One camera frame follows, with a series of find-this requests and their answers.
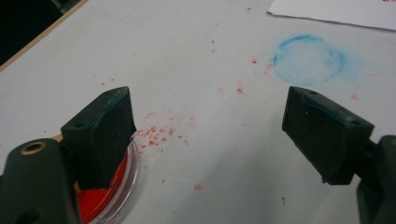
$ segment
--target black plastic part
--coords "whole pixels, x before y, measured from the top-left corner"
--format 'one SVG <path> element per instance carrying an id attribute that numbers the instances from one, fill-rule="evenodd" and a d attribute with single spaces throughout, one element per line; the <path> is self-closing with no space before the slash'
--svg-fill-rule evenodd
<path id="1" fill-rule="evenodd" d="M 282 130 L 331 185 L 347 185 L 355 173 L 351 160 L 367 147 L 374 125 L 325 96 L 290 87 Z"/>
<path id="2" fill-rule="evenodd" d="M 62 127 L 81 189 L 107 189 L 136 131 L 128 87 L 106 91 Z"/>
<path id="3" fill-rule="evenodd" d="M 15 148 L 2 177 L 0 223 L 81 223 L 70 185 L 55 140 L 37 139 Z"/>

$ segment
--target red paint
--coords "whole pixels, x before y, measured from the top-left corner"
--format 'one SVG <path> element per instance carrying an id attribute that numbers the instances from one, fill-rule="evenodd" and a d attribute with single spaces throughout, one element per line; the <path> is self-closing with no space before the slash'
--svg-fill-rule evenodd
<path id="1" fill-rule="evenodd" d="M 352 100 L 354 100 L 354 101 L 356 101 L 356 102 L 359 101 L 359 96 L 358 96 L 357 94 L 355 94 L 355 93 L 352 93 L 352 94 L 350 95 L 350 98 L 352 98 Z"/>
<path id="2" fill-rule="evenodd" d="M 169 129 L 169 135 L 173 135 L 173 134 L 175 133 L 175 130 L 176 130 L 176 129 L 174 129 L 174 128 L 170 128 L 170 129 Z"/>
<path id="3" fill-rule="evenodd" d="M 79 212 L 82 222 L 89 223 L 96 218 L 113 199 L 124 177 L 127 163 L 127 153 L 110 182 L 109 189 L 77 190 Z"/>
<path id="4" fill-rule="evenodd" d="M 222 87 L 219 88 L 218 92 L 219 92 L 220 95 L 224 95 L 225 94 L 225 90 Z"/>
<path id="5" fill-rule="evenodd" d="M 243 94 L 244 93 L 244 88 L 242 87 L 242 83 L 241 82 L 238 82 L 236 92 L 238 94 Z"/>
<path id="6" fill-rule="evenodd" d="M 195 191 L 200 191 L 202 188 L 203 188 L 203 187 L 202 187 L 201 184 L 195 183 L 195 185 L 194 185 L 194 190 L 195 190 Z"/>
<path id="7" fill-rule="evenodd" d="M 185 139 L 184 141 L 184 146 L 189 147 L 190 146 L 190 141 Z"/>

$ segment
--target paper sheet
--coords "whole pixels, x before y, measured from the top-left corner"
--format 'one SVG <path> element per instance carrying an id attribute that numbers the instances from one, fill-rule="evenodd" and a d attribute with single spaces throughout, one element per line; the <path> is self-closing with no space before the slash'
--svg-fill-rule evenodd
<path id="1" fill-rule="evenodd" d="M 273 15 L 396 30 L 396 0 L 275 0 Z"/>

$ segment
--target scattered red particle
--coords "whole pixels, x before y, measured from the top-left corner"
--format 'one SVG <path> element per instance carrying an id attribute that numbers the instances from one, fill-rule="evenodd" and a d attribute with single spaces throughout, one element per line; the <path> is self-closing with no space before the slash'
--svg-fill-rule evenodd
<path id="1" fill-rule="evenodd" d="M 190 141 L 185 139 L 184 140 L 184 146 L 189 147 L 190 146 Z"/>
<path id="2" fill-rule="evenodd" d="M 225 90 L 222 87 L 219 88 L 218 92 L 219 92 L 220 95 L 224 95 L 225 94 Z"/>
<path id="3" fill-rule="evenodd" d="M 169 129 L 169 135 L 173 135 L 173 134 L 175 133 L 175 130 L 176 130 L 176 129 L 174 129 L 174 128 L 170 128 L 170 129 Z"/>
<path id="4" fill-rule="evenodd" d="M 350 95 L 350 98 L 352 98 L 352 100 L 354 100 L 354 101 L 356 101 L 356 102 L 359 101 L 359 96 L 358 96 L 357 94 L 355 94 L 355 93 L 351 94 L 351 95 Z"/>
<path id="5" fill-rule="evenodd" d="M 202 188 L 203 188 L 203 187 L 202 187 L 201 184 L 196 183 L 196 184 L 194 185 L 194 190 L 195 190 L 195 191 L 200 191 Z"/>
<path id="6" fill-rule="evenodd" d="M 242 87 L 242 83 L 241 83 L 241 82 L 238 82 L 237 88 L 238 88 L 238 89 L 236 89 L 236 92 L 237 92 L 238 94 L 243 94 L 243 93 L 244 93 L 244 88 Z"/>

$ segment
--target white table surface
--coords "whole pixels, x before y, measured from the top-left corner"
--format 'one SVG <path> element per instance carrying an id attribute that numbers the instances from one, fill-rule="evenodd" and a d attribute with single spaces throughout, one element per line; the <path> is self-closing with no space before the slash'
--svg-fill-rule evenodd
<path id="1" fill-rule="evenodd" d="M 283 111 L 297 85 L 371 121 L 375 142 L 396 134 L 396 33 L 275 17 L 271 2 L 89 1 L 1 72 L 1 173 L 14 147 L 129 86 L 137 128 L 159 140 L 135 139 L 141 176 L 123 223 L 359 223 L 359 179 L 322 184 L 281 131 Z M 286 45 L 294 55 L 274 66 Z M 315 81 L 288 79 L 295 70 Z"/>

